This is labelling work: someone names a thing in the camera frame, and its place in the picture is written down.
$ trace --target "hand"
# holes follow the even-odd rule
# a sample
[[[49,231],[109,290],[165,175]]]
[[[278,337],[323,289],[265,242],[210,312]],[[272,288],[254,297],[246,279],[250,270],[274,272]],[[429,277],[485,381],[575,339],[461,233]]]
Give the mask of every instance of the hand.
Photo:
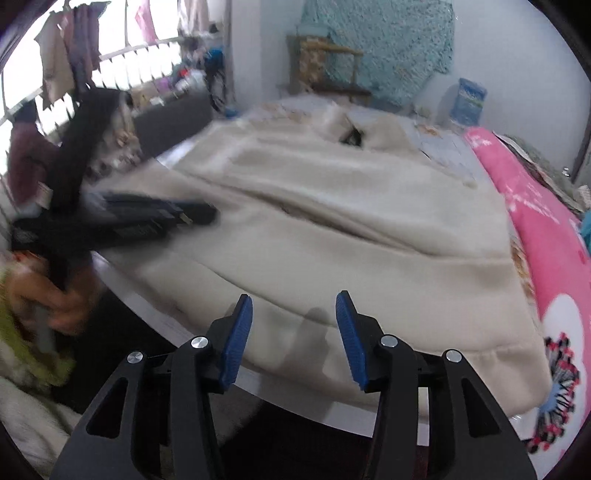
[[[78,335],[84,329],[98,290],[92,266],[78,269],[72,275],[66,292],[47,278],[47,264],[27,259],[17,264],[7,278],[6,293],[13,314],[23,327],[35,331],[33,304],[50,309],[48,325],[65,335]]]

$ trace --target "blue plastic container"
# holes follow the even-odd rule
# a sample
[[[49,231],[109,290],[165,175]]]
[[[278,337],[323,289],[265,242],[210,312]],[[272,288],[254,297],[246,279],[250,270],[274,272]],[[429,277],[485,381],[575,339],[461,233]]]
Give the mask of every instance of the blue plastic container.
[[[486,89],[470,80],[460,79],[460,86],[452,111],[452,122],[463,127],[475,127],[480,120]]]

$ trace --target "silver bolt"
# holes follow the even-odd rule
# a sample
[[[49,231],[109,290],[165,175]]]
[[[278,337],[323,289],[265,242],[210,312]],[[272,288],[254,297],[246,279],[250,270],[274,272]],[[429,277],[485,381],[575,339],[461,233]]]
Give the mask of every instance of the silver bolt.
[[[389,348],[394,348],[398,345],[398,339],[394,335],[384,335],[379,342]]]
[[[131,352],[127,356],[127,361],[130,364],[138,364],[144,359],[144,354],[142,352]]]
[[[449,350],[445,357],[450,361],[458,364],[462,360],[462,354],[457,350]]]
[[[191,340],[191,346],[193,348],[205,348],[208,343],[209,340],[207,340],[205,337],[195,337],[193,340]]]

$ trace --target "pink blanket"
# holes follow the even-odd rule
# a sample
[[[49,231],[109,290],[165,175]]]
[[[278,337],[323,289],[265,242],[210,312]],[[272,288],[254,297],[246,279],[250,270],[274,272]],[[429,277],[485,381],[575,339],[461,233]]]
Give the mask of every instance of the pink blanket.
[[[505,196],[521,237],[543,323],[554,386],[528,444],[539,478],[558,462],[591,407],[591,262],[577,218],[525,171],[497,137],[471,128],[466,141]]]

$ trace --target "teal patterned fabric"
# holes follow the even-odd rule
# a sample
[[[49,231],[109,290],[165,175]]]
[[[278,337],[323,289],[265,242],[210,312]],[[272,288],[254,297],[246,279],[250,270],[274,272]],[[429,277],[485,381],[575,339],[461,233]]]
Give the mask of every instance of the teal patterned fabric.
[[[322,24],[340,45],[363,50],[357,83],[395,105],[412,101],[453,56],[453,7],[443,0],[307,0],[302,24]],[[327,74],[348,82],[353,60],[333,55]]]

